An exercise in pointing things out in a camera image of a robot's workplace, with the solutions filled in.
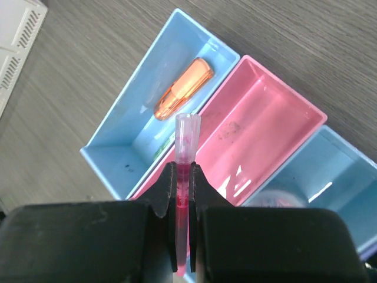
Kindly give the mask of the purple drawer box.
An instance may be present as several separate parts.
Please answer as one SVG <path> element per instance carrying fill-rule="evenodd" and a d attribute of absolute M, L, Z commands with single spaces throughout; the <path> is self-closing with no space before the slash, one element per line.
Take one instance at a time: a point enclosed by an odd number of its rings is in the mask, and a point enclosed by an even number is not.
<path fill-rule="evenodd" d="M 376 268 L 376 242 L 361 253 L 361 260 L 368 267 Z"/>

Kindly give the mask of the light blue drawer box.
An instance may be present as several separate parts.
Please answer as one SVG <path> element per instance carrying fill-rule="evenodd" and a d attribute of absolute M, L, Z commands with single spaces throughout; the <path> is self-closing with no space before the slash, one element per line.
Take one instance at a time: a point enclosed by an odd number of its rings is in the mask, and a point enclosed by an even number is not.
<path fill-rule="evenodd" d="M 305 208 L 336 212 L 348 226 L 358 254 L 376 242 L 376 163 L 328 126 L 322 126 L 247 200 L 263 190 L 284 190 Z"/>

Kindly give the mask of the sky blue drawer box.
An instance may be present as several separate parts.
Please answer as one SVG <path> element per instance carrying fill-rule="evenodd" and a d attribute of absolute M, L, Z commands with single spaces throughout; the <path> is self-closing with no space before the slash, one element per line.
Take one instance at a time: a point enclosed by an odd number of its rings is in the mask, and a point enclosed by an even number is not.
<path fill-rule="evenodd" d="M 205 59 L 211 78 L 181 108 L 198 113 L 240 60 L 240 55 L 192 17 L 175 9 L 140 61 L 81 154 L 113 198 L 129 199 L 162 158 L 155 152 L 175 131 L 175 119 L 160 121 L 159 98 L 195 58 Z"/>

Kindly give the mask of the red pen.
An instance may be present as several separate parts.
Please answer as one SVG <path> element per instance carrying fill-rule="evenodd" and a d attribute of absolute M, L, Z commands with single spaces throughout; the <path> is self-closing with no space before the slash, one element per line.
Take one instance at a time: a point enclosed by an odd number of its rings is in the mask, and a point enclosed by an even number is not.
<path fill-rule="evenodd" d="M 186 272 L 190 168 L 196 158 L 200 126 L 201 117 L 198 114 L 179 114 L 176 116 L 174 159 L 177 169 L 175 245 L 176 274 L 180 277 Z"/>

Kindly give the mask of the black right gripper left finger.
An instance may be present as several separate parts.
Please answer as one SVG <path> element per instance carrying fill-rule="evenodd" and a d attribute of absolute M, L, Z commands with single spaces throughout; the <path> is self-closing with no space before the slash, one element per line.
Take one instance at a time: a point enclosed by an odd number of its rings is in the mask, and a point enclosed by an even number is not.
<path fill-rule="evenodd" d="M 136 200 L 50 203 L 1 222 L 2 282 L 171 282 L 177 169 Z"/>

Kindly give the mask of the pink drawer box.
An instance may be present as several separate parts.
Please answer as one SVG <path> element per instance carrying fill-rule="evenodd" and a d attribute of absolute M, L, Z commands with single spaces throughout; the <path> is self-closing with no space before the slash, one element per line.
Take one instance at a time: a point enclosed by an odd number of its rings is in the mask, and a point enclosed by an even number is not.
<path fill-rule="evenodd" d="M 209 183 L 241 205 L 327 115 L 245 55 L 200 111 L 196 162 Z"/>

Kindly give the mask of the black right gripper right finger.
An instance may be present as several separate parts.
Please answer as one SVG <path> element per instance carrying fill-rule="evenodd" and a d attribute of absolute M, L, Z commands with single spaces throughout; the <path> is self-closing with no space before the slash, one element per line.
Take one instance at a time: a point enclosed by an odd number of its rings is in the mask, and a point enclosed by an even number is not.
<path fill-rule="evenodd" d="M 197 282 L 369 282 L 338 214 L 233 206 L 190 168 L 190 269 Z"/>

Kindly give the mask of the orange highlighter marker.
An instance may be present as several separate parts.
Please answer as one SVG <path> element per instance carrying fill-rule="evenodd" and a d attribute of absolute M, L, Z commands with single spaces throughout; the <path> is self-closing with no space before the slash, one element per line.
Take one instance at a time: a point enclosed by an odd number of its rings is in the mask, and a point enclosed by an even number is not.
<path fill-rule="evenodd" d="M 154 106 L 154 116 L 163 121 L 182 108 L 214 75 L 209 63 L 195 58 Z"/>

